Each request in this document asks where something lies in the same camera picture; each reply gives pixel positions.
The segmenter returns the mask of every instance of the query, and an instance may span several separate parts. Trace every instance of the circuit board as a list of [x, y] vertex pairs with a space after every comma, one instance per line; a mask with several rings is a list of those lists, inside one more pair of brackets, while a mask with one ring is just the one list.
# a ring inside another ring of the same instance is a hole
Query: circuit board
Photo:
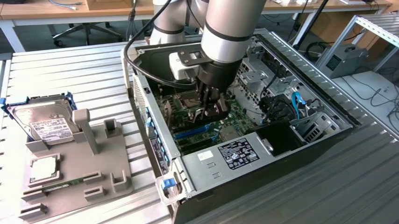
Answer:
[[187, 91], [158, 98], [158, 105], [182, 154], [194, 153], [243, 136], [254, 127], [251, 118], [231, 95], [227, 95], [227, 102], [231, 107], [228, 117], [207, 125], [195, 126], [190, 122], [190, 113], [194, 114], [200, 109], [196, 92]]

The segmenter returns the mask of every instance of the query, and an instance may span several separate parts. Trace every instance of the white sticker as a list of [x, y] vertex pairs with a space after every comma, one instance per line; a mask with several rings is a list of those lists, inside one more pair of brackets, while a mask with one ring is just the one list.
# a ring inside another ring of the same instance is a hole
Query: white sticker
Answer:
[[72, 137], [72, 132], [64, 118], [44, 120], [30, 124], [44, 142]]
[[212, 158], [214, 154], [212, 154], [211, 151], [206, 151], [206, 152], [198, 154], [198, 156], [199, 156], [199, 161], [203, 161], [203, 160], [206, 160], [208, 158]]

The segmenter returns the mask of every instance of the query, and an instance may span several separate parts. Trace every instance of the robotic arm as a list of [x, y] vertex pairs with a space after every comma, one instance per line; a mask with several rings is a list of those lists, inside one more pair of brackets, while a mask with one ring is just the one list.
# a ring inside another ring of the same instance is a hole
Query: robotic arm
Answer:
[[[164, 1], [154, 3], [162, 6]], [[235, 80], [264, 4], [266, 0], [172, 0], [155, 20], [151, 44], [183, 41], [184, 25], [203, 28], [200, 50], [178, 52], [183, 66], [199, 66], [199, 122], [224, 119], [230, 113], [224, 93]]]

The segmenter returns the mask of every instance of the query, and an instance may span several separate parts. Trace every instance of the chair wheel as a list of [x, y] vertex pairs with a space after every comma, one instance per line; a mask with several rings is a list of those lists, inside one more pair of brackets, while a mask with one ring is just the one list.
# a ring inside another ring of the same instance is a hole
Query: chair wheel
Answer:
[[60, 40], [56, 40], [54, 43], [55, 43], [55, 45], [56, 45], [58, 47], [62, 47], [62, 46], [63, 46], [63, 42], [62, 42]]

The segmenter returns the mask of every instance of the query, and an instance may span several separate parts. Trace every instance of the hard drive label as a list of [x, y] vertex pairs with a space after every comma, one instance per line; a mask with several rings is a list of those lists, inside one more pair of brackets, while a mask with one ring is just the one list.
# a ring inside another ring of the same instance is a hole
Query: hard drive label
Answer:
[[220, 146], [218, 149], [230, 169], [236, 169], [259, 160], [259, 156], [246, 138]]
[[44, 142], [72, 137], [72, 132], [64, 118], [34, 122], [30, 125]]

